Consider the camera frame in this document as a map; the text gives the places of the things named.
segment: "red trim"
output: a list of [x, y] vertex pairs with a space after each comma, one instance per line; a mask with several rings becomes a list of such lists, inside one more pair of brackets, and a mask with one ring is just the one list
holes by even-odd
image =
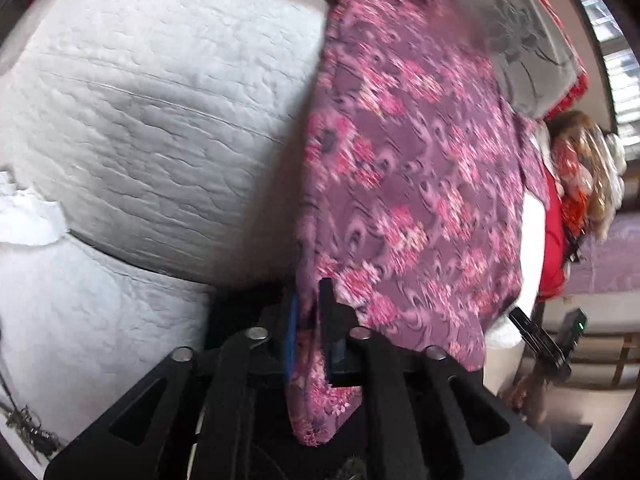
[[560, 18], [558, 18], [558, 15], [554, 12], [553, 8], [551, 7], [549, 0], [540, 0], [540, 2], [542, 2], [542, 4], [546, 7], [546, 10], [551, 15], [553, 20], [556, 22], [556, 25], [562, 32], [564, 39], [571, 47], [571, 50], [573, 51], [575, 56], [575, 60], [577, 61], [578, 67], [580, 69], [580, 73], [578, 74], [578, 77], [574, 85], [571, 88], [569, 88], [569, 91], [560, 100], [560, 102], [556, 104], [556, 106], [551, 108], [551, 110], [549, 110], [548, 113], [546, 114], [545, 119], [550, 119], [551, 117], [559, 114], [560, 112], [569, 110], [574, 105], [574, 103], [584, 95], [584, 93], [587, 91], [587, 88], [589, 87], [589, 75], [587, 74], [587, 71], [584, 68], [582, 60], [580, 59], [580, 57], [578, 56], [577, 52], [574, 49], [574, 44], [571, 42], [571, 39], [569, 38], [566, 31], [564, 30], [564, 25], [562, 24], [562, 22], [560, 21]]

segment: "white tissue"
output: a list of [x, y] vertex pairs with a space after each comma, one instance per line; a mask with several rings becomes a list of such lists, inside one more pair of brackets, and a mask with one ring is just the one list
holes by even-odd
[[0, 171], [0, 242], [44, 246], [68, 231], [58, 202], [47, 202], [32, 188], [18, 189], [7, 171]]

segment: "triangular cutout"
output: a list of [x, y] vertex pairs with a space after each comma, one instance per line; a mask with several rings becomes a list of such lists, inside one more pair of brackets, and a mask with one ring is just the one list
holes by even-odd
[[458, 377], [452, 377], [449, 385], [456, 397], [471, 440], [477, 446], [509, 433], [509, 425], [489, 404], [477, 396]]
[[167, 380], [164, 378], [149, 386], [120, 414], [109, 428], [109, 432], [134, 446], [142, 444], [166, 386]]

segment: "red fabric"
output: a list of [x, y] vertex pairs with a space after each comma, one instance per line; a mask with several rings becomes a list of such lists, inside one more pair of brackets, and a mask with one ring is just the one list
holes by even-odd
[[545, 215], [545, 259], [538, 288], [538, 299], [549, 300], [558, 296], [564, 287], [564, 254], [567, 241], [562, 227], [562, 203], [556, 191], [556, 181], [545, 168], [549, 190], [549, 209]]
[[587, 91], [587, 88], [589, 87], [589, 76], [587, 74], [587, 71], [584, 68], [582, 60], [580, 59], [580, 57], [578, 56], [578, 54], [574, 49], [574, 44], [571, 42], [571, 40], [569, 39], [569, 36], [564, 30], [564, 25], [560, 21], [560, 18], [558, 18], [558, 15], [554, 12], [553, 8], [551, 7], [551, 4], [549, 3], [549, 0], [540, 0], [540, 2], [546, 7], [546, 10], [548, 10], [549, 14], [553, 18], [553, 20], [556, 22], [556, 25], [560, 28], [560, 31], [564, 35], [564, 39], [571, 47], [571, 50], [574, 51], [575, 60], [577, 61], [578, 67], [579, 67], [579, 74], [574, 85], [571, 88], [569, 88], [569, 91], [567, 92], [567, 94], [562, 99], [560, 99], [560, 101], [556, 104], [556, 106], [551, 108], [551, 110], [549, 110], [548, 113], [546, 114], [545, 119], [550, 119], [551, 117], [559, 114], [560, 112], [569, 110], [574, 105], [574, 103], [584, 95], [584, 93]]

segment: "purple floral fabric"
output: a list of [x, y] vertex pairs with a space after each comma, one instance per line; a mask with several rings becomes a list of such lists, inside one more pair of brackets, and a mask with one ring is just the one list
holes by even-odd
[[360, 323], [469, 370], [520, 288], [525, 186], [546, 202], [530, 124], [500, 94], [452, 0], [337, 0], [308, 121], [290, 419], [329, 440], [360, 403], [322, 371], [318, 281]]

